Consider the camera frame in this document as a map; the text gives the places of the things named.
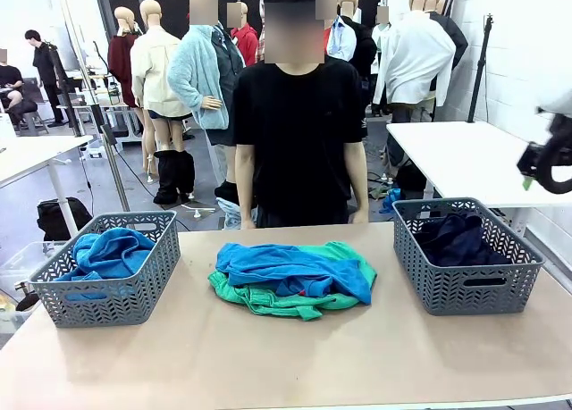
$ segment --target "red shirt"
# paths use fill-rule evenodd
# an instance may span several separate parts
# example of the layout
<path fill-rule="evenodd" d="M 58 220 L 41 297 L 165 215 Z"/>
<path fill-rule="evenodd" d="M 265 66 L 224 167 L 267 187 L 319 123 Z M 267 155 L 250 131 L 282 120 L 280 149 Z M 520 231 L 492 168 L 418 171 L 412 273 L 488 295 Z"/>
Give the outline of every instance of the red shirt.
<path fill-rule="evenodd" d="M 332 26 L 324 30 L 324 52 L 328 54 L 328 41 L 330 40 L 330 33 L 332 33 Z"/>

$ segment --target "black bag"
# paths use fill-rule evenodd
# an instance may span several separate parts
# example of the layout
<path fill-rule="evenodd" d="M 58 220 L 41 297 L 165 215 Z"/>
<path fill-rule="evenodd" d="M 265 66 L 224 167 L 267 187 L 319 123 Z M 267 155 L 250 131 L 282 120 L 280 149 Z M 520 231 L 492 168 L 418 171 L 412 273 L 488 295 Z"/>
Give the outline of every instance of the black bag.
<path fill-rule="evenodd" d="M 86 206 L 77 198 L 68 197 L 68 203 L 70 204 L 75 224 L 78 230 L 81 230 L 91 221 L 92 216 L 89 214 Z M 46 233 L 44 236 L 45 242 L 69 240 L 71 238 L 57 199 L 40 203 L 38 205 L 38 217 L 38 227 Z"/>

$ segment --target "white jacket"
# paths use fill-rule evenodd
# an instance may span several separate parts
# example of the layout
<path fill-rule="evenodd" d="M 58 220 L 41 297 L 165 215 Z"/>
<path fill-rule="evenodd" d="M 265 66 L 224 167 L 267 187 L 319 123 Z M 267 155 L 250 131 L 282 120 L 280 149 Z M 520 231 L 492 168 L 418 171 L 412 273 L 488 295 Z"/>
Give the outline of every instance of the white jacket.
<path fill-rule="evenodd" d="M 382 45 L 374 103 L 380 104 L 387 85 L 388 104 L 416 105 L 429 96 L 437 77 L 437 106 L 447 98 L 455 44 L 423 11 L 412 11 L 393 25 Z"/>
<path fill-rule="evenodd" d="M 382 51 L 383 41 L 389 36 L 390 29 L 391 26 L 389 24 L 385 25 L 384 27 L 383 25 L 378 24 L 377 26 L 374 27 L 374 30 L 372 31 L 372 39 L 377 45 L 377 54 L 375 55 L 374 62 L 372 63 L 372 75 L 376 75 L 377 73 L 379 73 L 379 61 L 377 60 L 377 57 L 379 56 L 380 53 L 383 54 Z"/>
<path fill-rule="evenodd" d="M 151 26 L 131 49 L 131 90 L 138 105 L 169 118 L 190 114 L 167 83 L 169 62 L 180 42 L 162 27 Z"/>

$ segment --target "black t-shirt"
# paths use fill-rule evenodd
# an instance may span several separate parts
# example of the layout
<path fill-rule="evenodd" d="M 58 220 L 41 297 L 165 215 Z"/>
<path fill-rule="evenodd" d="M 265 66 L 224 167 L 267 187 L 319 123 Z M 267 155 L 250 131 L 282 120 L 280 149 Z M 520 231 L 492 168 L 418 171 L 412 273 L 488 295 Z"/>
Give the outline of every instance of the black t-shirt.
<path fill-rule="evenodd" d="M 56 83 L 54 63 L 50 56 L 49 46 L 42 43 L 39 48 L 34 51 L 34 66 L 38 68 L 39 77 L 44 84 L 54 86 Z"/>
<path fill-rule="evenodd" d="M 18 81 L 22 81 L 18 68 L 0 65 L 0 88 L 4 88 L 7 84 L 15 84 Z"/>
<path fill-rule="evenodd" d="M 351 198 L 344 144 L 361 142 L 359 76 L 326 57 L 307 75 L 270 63 L 240 74 L 231 113 L 238 145 L 254 145 L 254 194 L 282 218 L 312 218 Z"/>

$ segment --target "light blue shirt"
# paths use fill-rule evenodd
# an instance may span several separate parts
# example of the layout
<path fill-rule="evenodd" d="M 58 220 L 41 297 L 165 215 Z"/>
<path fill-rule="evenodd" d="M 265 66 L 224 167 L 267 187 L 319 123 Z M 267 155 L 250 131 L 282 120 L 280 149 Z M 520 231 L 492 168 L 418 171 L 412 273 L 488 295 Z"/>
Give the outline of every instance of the light blue shirt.
<path fill-rule="evenodd" d="M 332 25 L 327 53 L 330 57 L 349 62 L 356 51 L 357 41 L 356 32 L 338 16 Z"/>

